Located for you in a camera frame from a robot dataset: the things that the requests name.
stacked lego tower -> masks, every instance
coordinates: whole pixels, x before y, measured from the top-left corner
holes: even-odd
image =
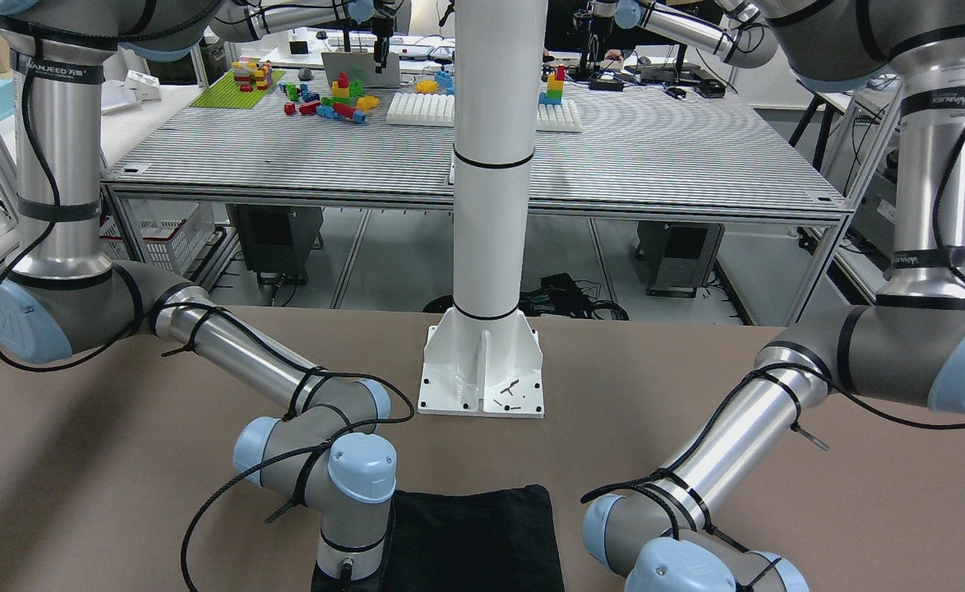
[[[557,67],[547,78],[547,89],[540,94],[538,102],[542,105],[562,104],[562,86],[566,81],[566,68]]]
[[[275,85],[275,74],[271,71],[271,62],[258,64],[248,60],[239,60],[231,64],[234,84],[243,93],[253,90],[268,90]]]

brown table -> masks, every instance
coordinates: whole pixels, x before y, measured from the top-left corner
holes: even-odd
[[[382,375],[411,396],[435,321],[238,313],[318,363]],[[381,433],[399,449],[404,490],[543,484],[566,589],[621,591],[621,578],[581,547],[578,496],[654,468],[700,427],[775,330],[533,322],[546,355],[546,419],[418,416]],[[242,427],[283,410],[192,354],[160,358],[167,348],[127,340],[51,375],[0,363],[0,592],[182,589],[183,529],[232,476]],[[893,426],[837,396],[803,424],[833,450],[787,434],[715,514],[720,528],[786,554],[818,592],[965,590],[965,433]],[[298,509],[264,525],[283,502],[242,484],[216,503],[191,548],[203,592],[308,589],[317,514]]]

green baseplate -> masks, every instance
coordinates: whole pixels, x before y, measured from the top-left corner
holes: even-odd
[[[267,93],[274,90],[279,85],[279,80],[284,76],[284,70],[273,70],[271,75],[275,79],[275,85],[268,90],[253,90],[251,93],[243,93],[234,84],[234,72],[227,72],[223,78],[216,80],[212,86],[205,89],[201,96],[198,96],[190,106],[201,106],[208,109],[252,109],[264,98]]]

small robot arm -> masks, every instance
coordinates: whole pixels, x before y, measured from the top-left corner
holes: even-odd
[[[712,53],[732,67],[761,67],[771,61],[778,42],[767,23],[760,19],[757,7],[738,0],[717,0],[716,3],[727,15],[729,29],[653,0],[607,0],[598,2],[594,10],[603,11],[622,29],[638,26],[650,30]]]
[[[903,79],[891,280],[876,306],[813,315],[769,342],[662,468],[585,496],[585,547],[632,592],[808,589],[711,514],[784,433],[810,437],[798,420],[828,393],[965,414],[965,2],[753,4],[809,86],[851,89],[885,68]]]
[[[217,307],[200,286],[111,261],[99,248],[103,60],[119,44],[152,59],[185,55],[226,2],[0,0],[21,121],[21,248],[0,276],[0,357],[20,370],[62,370],[124,337],[153,334],[259,390],[284,417],[246,426],[234,446],[238,478],[321,511],[317,566],[346,587],[381,564],[396,454],[373,431],[404,420],[390,419],[388,389],[399,391],[325,370]]]
[[[280,2],[256,7],[243,1],[228,1],[216,12],[210,27],[213,33],[226,41],[248,42],[301,26],[347,18],[359,23],[370,20],[372,33],[376,36],[373,61],[377,74],[384,71],[388,65],[391,36],[396,30],[409,29],[412,0],[351,0],[333,2],[328,7],[324,4],[306,7],[298,2]]]

blue lego brick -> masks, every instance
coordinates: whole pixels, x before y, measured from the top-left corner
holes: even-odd
[[[538,103],[542,105],[562,105],[562,99],[550,99],[545,93],[538,95]]]

